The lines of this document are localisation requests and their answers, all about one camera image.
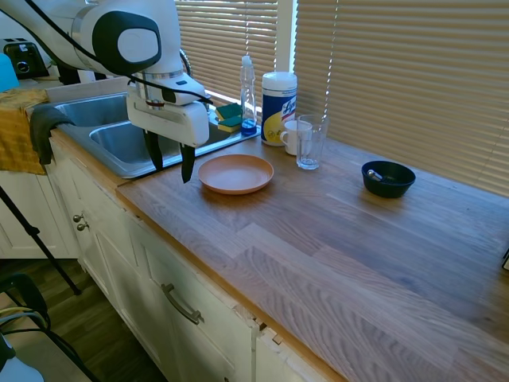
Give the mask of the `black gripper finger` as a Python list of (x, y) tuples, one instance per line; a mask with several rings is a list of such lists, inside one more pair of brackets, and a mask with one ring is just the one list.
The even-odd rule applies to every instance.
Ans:
[(181, 178), (184, 183), (190, 181), (192, 177), (194, 162), (195, 162), (195, 151), (196, 149), (193, 146), (185, 145), (184, 143), (180, 144), (181, 150)]
[(161, 153), (161, 149), (159, 146), (158, 135), (153, 133), (152, 131), (143, 131), (144, 141), (146, 144), (146, 149), (150, 155), (150, 159), (156, 169), (156, 171), (160, 171), (163, 169), (163, 157)]

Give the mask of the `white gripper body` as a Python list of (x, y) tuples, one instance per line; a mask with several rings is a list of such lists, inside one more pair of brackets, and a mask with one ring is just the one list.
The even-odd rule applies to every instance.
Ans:
[(135, 86), (129, 86), (126, 106), (130, 122), (143, 130), (192, 147), (202, 146), (209, 139), (208, 112), (198, 101), (184, 106), (163, 103), (162, 107), (152, 107), (139, 96)]

